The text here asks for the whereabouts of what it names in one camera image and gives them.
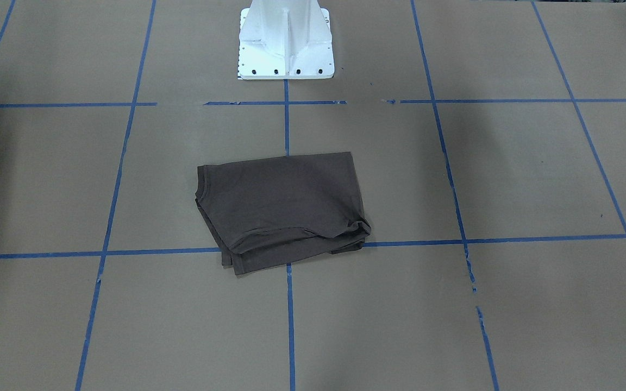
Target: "white metal base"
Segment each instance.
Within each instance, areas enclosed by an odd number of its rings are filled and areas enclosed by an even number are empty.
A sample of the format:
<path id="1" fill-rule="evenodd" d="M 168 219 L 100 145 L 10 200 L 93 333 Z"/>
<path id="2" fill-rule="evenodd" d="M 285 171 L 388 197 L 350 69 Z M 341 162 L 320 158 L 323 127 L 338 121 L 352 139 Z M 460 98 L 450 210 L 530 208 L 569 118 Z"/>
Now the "white metal base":
<path id="1" fill-rule="evenodd" d="M 306 10 L 263 9 L 258 4 L 241 11 L 238 78 L 329 79 L 335 74 L 330 13 L 316 0 Z"/>

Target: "blue tape grid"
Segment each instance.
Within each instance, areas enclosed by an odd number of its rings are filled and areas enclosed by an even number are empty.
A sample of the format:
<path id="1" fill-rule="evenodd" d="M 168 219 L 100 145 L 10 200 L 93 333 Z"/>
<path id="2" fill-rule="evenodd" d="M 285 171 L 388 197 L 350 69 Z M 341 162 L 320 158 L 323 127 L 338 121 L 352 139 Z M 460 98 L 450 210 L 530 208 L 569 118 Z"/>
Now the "blue tape grid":
<path id="1" fill-rule="evenodd" d="M 7 15 L 2 24 L 2 28 L 0 29 L 0 42 L 2 42 L 2 38 L 5 30 L 7 29 L 8 22 L 10 20 L 10 16 L 14 9 L 16 0 L 11 0 L 10 5 L 7 10 Z M 578 103 L 581 102 L 613 102 L 613 103 L 624 103 L 626 102 L 626 98 L 607 98 L 607 99 L 581 99 L 576 98 L 572 92 L 571 86 L 569 85 L 569 81 L 564 73 L 564 69 L 559 61 L 559 57 L 556 54 L 554 46 L 549 38 L 549 33 L 547 32 L 546 26 L 544 25 L 544 21 L 537 9 L 536 3 L 531 3 L 534 12 L 536 13 L 537 20 L 539 21 L 542 32 L 546 37 L 547 44 L 549 45 L 549 49 L 552 52 L 554 60 L 557 64 L 559 72 L 561 73 L 563 82 L 567 87 L 567 92 L 569 93 L 569 99 L 436 99 L 433 91 L 433 85 L 431 82 L 427 55 L 424 51 L 424 42 L 422 40 L 422 33 L 420 31 L 419 20 L 417 18 L 417 10 L 415 8 L 415 1 L 410 0 L 412 5 L 412 14 L 415 21 L 415 29 L 417 30 L 417 38 L 420 43 L 420 50 L 422 52 L 422 60 L 424 63 L 425 76 L 427 76 L 427 86 L 430 93 L 430 99 L 405 99 L 400 100 L 401 104 L 431 104 L 435 121 L 437 124 L 437 130 L 439 133 L 439 138 L 441 141 L 442 151 L 445 156 L 446 161 L 446 169 L 447 175 L 449 178 L 450 186 L 452 187 L 452 191 L 454 194 L 454 204 L 455 204 L 455 213 L 459 223 L 461 238 L 460 239 L 450 239 L 450 240 L 434 240 L 434 241 L 412 241 L 412 242 L 369 242 L 365 244 L 365 247 L 409 247 L 410 245 L 457 245 L 462 244 L 465 250 L 465 258 L 467 263 L 467 268 L 470 276 L 470 280 L 473 284 L 473 290 L 476 292 L 475 287 L 475 278 L 472 274 L 472 266 L 470 264 L 470 255 L 469 255 L 469 244 L 475 243 L 522 243 L 522 242 L 563 242 L 563 241 L 587 241 L 587 240 L 611 240 L 611 239 L 621 239 L 626 238 L 626 221 L 624 220 L 624 215 L 619 208 L 619 203 L 616 199 L 616 196 L 613 192 L 612 186 L 607 178 L 607 175 L 602 166 L 601 160 L 599 159 L 598 152 L 596 151 L 596 147 L 593 144 L 593 139 L 591 138 L 591 134 L 589 133 L 588 127 L 586 126 L 586 122 L 584 121 L 584 117 L 581 114 Z M 146 37 L 144 41 L 144 47 L 142 48 L 141 61 L 139 64 L 139 71 L 137 72 L 136 85 L 134 90 L 134 96 L 132 102 L 87 102 L 87 103 L 38 103 L 38 104 L 0 104 L 0 109 L 14 109 L 14 108 L 55 108 L 55 107 L 130 107 L 129 119 L 127 122 L 127 129 L 124 137 L 124 144 L 122 147 L 122 154 L 120 156 L 120 164 L 117 170 L 117 178 L 115 181 L 115 190 L 114 196 L 112 197 L 111 203 L 111 211 L 109 213 L 108 219 L 108 227 L 106 236 L 104 239 L 103 250 L 101 251 L 79 251 L 79 252 L 58 252 L 58 253 L 24 253 L 24 254 L 0 254 L 0 260 L 15 260 L 15 259 L 30 259 L 30 258 L 57 258 L 57 257 L 97 257 L 100 256 L 101 260 L 99 263 L 99 269 L 97 274 L 97 280 L 95 285 L 94 296 L 92 300 L 92 305 L 89 314 L 89 324 L 87 325 L 86 337 L 84 341 L 84 349 L 82 350 L 82 358 L 80 359 L 79 364 L 79 373 L 77 376 L 77 384 L 76 390 L 80 390 L 80 386 L 82 385 L 82 380 L 84 376 L 84 368 L 85 368 L 85 360 L 87 358 L 87 352 L 89 352 L 89 344 L 90 344 L 90 336 L 92 334 L 93 321 L 95 319 L 95 309 L 97 307 L 97 302 L 100 293 L 100 286 L 102 282 L 102 273 L 104 270 L 105 260 L 109 256 L 119 256 L 119 255 L 161 255 L 161 254 L 184 254 L 184 253 L 216 253 L 219 251 L 218 248 L 167 248 L 167 249 L 146 249 L 146 250 L 109 250 L 109 238 L 112 231 L 112 220 L 114 220 L 115 207 L 117 205 L 117 196 L 119 194 L 120 183 L 122 179 L 122 165 L 124 163 L 124 156 L 127 152 L 127 142 L 129 140 L 129 135 L 132 130 L 132 122 L 134 120 L 134 112 L 137 106 L 156 106 L 156 102 L 137 102 L 137 97 L 139 96 L 139 86 L 141 85 L 141 77 L 142 70 L 144 67 L 144 62 L 146 60 L 146 52 L 149 44 L 149 37 L 151 33 L 151 26 L 154 17 L 154 11 L 156 8 L 156 0 L 152 0 L 151 12 L 149 13 L 149 22 L 146 30 Z M 285 88 L 285 99 L 283 101 L 240 101 L 240 102 L 207 102 L 204 106 L 266 106 L 266 105 L 281 105 L 285 107 L 285 150 L 286 155 L 288 156 L 290 153 L 289 148 L 289 106 L 291 105 L 333 105 L 333 104 L 347 104 L 347 101 L 343 100 L 328 100 L 328 101 L 290 101 L 289 100 L 289 81 L 284 81 Z M 465 230 L 462 226 L 462 217 L 460 215 L 459 208 L 459 200 L 457 196 L 457 192 L 455 191 L 452 171 L 450 171 L 450 160 L 449 155 L 445 146 L 443 131 L 440 122 L 440 116 L 438 112 L 438 104 L 470 104 L 470 103 L 569 103 L 574 104 L 574 108 L 576 109 L 577 116 L 579 117 L 579 121 L 581 123 L 581 127 L 586 134 L 586 139 L 589 142 L 589 146 L 591 148 L 591 153 L 593 153 L 594 158 L 596 159 L 596 163 L 598 164 L 599 171 L 602 175 L 606 183 L 606 188 L 608 189 L 608 193 L 613 201 L 613 204 L 618 213 L 619 220 L 621 221 L 624 227 L 624 234 L 619 235 L 574 235 L 574 236 L 552 236 L 552 237 L 507 237 L 507 238 L 466 238 Z M 289 310 L 289 379 L 290 379 L 290 388 L 291 390 L 296 389 L 296 368 L 295 368 L 295 359 L 294 359 L 294 329 L 293 329 L 293 280 L 292 280 L 292 267 L 291 264 L 286 265 L 286 279 L 287 279 L 287 304 Z M 494 361 L 492 359 L 492 352 L 489 344 L 489 337 L 487 336 L 487 332 L 485 331 L 484 324 L 484 314 L 482 313 L 480 307 L 477 307 L 477 314 L 479 318 L 480 329 L 482 331 L 482 335 L 484 338 L 485 351 L 487 353 L 487 360 L 489 361 L 490 372 L 492 374 L 492 381 L 494 384 L 494 389 L 498 391 L 499 383 L 497 380 L 496 370 L 494 368 Z"/>

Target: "horizontal blue line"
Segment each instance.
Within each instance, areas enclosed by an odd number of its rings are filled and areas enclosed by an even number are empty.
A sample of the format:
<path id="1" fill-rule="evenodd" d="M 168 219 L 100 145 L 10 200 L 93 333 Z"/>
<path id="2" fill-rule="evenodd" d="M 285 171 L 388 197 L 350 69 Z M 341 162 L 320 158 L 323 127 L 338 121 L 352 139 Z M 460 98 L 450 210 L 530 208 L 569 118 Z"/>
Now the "horizontal blue line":
<path id="1" fill-rule="evenodd" d="M 68 258 L 68 257 L 98 257 L 102 251 L 75 251 L 67 253 L 28 253 L 28 254 L 0 254 L 0 260 L 24 260 L 29 258 Z"/>
<path id="2" fill-rule="evenodd" d="M 283 106 L 303 104 L 347 104 L 346 100 L 298 100 L 298 101 L 235 101 L 235 102 L 207 102 L 204 106 Z"/>
<path id="3" fill-rule="evenodd" d="M 411 242 L 368 242 L 364 247 L 407 247 L 407 245 L 446 245 L 462 244 L 462 240 L 417 240 Z"/>
<path id="4" fill-rule="evenodd" d="M 130 107 L 132 102 L 98 103 L 3 103 L 0 109 L 51 108 L 51 107 Z M 158 102 L 137 102 L 135 106 L 158 106 Z"/>
<path id="5" fill-rule="evenodd" d="M 403 99 L 402 104 L 434 104 L 434 103 L 568 103 L 571 99 Z M 574 99 L 574 102 L 588 103 L 626 103 L 626 98 Z"/>
<path id="6" fill-rule="evenodd" d="M 522 243 L 522 242 L 569 242 L 577 240 L 609 240 L 626 238 L 625 234 L 610 235 L 572 235 L 557 237 L 505 237 L 505 238 L 469 238 L 467 243 Z M 412 245 L 450 245 L 462 244 L 461 239 L 448 240 L 417 240 L 408 242 L 368 242 L 364 247 L 411 247 Z M 196 253 L 219 253 L 217 247 L 206 248 L 157 248 L 147 250 L 108 250 L 105 255 L 161 255 L 161 254 L 196 254 Z M 102 251 L 70 251 L 60 253 L 24 253 L 24 254 L 0 254 L 0 260 L 20 260 L 28 258 L 68 258 L 68 257 L 99 257 Z"/>

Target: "dark gray cloth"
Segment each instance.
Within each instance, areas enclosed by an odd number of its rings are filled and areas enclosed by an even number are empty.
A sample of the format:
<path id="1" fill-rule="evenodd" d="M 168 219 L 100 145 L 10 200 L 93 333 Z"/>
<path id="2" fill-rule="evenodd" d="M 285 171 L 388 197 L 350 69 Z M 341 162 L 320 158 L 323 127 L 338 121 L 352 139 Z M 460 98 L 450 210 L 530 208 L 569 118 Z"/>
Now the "dark gray cloth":
<path id="1" fill-rule="evenodd" d="M 199 212 L 236 275 L 359 250 L 364 219 L 351 153 L 198 167 Z"/>

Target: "folded cloth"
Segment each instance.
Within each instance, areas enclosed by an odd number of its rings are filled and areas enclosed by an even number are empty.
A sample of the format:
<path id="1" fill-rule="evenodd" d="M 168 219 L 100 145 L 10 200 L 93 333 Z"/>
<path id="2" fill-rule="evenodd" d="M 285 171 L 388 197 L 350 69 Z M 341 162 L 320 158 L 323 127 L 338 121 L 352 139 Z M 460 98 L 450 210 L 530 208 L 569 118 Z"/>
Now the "folded cloth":
<path id="1" fill-rule="evenodd" d="M 199 212 L 236 275 L 359 250 L 364 219 L 351 153 L 199 166 Z"/>

